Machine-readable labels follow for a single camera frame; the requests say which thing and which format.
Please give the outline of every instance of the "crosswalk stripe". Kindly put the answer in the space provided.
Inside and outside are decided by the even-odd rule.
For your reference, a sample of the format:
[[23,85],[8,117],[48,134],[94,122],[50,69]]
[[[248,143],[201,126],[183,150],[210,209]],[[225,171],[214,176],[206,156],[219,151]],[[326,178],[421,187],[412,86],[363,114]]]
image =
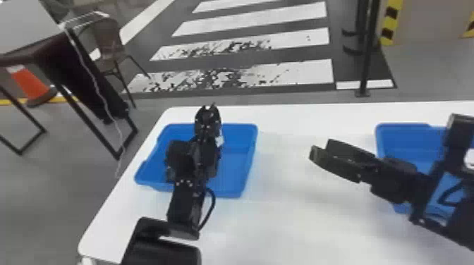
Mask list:
[[248,68],[213,68],[136,75],[131,92],[225,90],[226,88],[328,84],[334,82],[332,60],[260,64]]
[[[338,90],[356,90],[360,87],[360,81],[343,81],[336,83]],[[368,80],[367,88],[392,88],[394,82],[391,79]]]
[[163,46],[150,60],[162,61],[219,54],[234,54],[242,51],[276,50],[327,44],[329,44],[329,29],[323,27],[313,30],[298,30],[234,39],[221,39],[210,42]]
[[238,6],[249,6],[253,4],[275,2],[280,0],[212,0],[199,3],[193,13],[214,11],[219,9],[233,8]]
[[219,16],[186,21],[179,26],[173,36],[192,35],[222,30],[233,30],[243,27],[271,25],[298,20],[325,18],[327,16],[326,3],[316,2],[298,6],[269,9],[242,13],[231,16]]

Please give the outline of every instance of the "concrete floor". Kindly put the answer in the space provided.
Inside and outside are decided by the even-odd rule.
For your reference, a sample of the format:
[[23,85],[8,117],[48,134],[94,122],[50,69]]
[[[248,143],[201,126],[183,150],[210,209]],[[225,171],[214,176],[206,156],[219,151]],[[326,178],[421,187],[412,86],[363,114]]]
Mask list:
[[[384,52],[399,89],[373,90],[365,99],[355,98],[352,91],[139,99],[131,116],[140,133],[124,155],[120,172],[172,106],[474,99],[474,39],[389,47]],[[21,113],[12,106],[0,108],[3,136],[17,144],[32,136],[34,128]],[[0,263],[74,264],[80,236],[116,183],[117,162],[67,104],[46,104],[31,112],[48,134],[24,156],[0,146]],[[113,127],[101,129],[116,139]]]

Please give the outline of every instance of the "black cable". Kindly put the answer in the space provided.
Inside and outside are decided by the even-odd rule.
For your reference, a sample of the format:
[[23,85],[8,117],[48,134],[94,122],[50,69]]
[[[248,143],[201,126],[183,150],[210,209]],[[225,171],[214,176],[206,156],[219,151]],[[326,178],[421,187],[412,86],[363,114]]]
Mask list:
[[461,190],[463,188],[463,183],[460,182],[457,185],[445,190],[441,196],[439,196],[438,203],[444,206],[449,206],[449,207],[457,207],[458,202],[448,202],[447,199],[449,196],[451,196],[453,193],[457,192],[458,190]]
[[209,217],[211,216],[211,213],[214,210],[214,207],[216,206],[216,195],[214,194],[214,192],[211,189],[209,189],[208,187],[206,187],[206,192],[211,195],[211,200],[212,200],[211,201],[211,207],[207,211],[207,214],[204,217],[204,219],[202,220],[202,223],[199,225],[199,230],[201,230],[206,225],[207,220],[209,220]]

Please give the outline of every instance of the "blue plastic tray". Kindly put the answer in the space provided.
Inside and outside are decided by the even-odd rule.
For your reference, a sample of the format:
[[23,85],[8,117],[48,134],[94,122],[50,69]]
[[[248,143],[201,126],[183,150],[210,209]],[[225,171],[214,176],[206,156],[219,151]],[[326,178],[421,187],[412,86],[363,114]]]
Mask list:
[[[433,163],[444,156],[442,146],[445,127],[432,127],[425,123],[383,123],[375,129],[378,157],[392,156],[415,164],[420,172],[428,174]],[[459,180],[445,173],[437,190],[434,192],[425,214],[449,219],[454,211],[437,203],[439,196]],[[453,193],[448,200],[458,202],[463,196],[462,191]],[[408,203],[394,205],[400,214],[411,213]]]
[[[253,124],[226,123],[222,126],[224,144],[219,169],[207,186],[217,197],[240,197],[252,166],[258,129]],[[173,185],[165,182],[164,157],[171,140],[188,141],[194,135],[193,124],[170,124],[157,139],[152,153],[135,174],[135,182],[159,191],[170,192]]]

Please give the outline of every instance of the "black chair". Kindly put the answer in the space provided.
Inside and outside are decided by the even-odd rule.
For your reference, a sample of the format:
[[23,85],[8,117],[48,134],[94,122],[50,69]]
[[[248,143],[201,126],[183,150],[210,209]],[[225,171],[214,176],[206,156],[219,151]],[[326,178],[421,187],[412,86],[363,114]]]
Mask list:
[[113,75],[120,80],[133,107],[137,108],[130,90],[128,90],[127,84],[123,79],[119,64],[126,59],[130,59],[143,72],[143,75],[150,80],[152,78],[131,55],[126,53],[125,47],[120,39],[119,23],[117,23],[116,20],[113,18],[103,18],[90,24],[89,27],[92,29],[97,48],[100,51],[100,58],[95,61],[95,64],[105,76]]

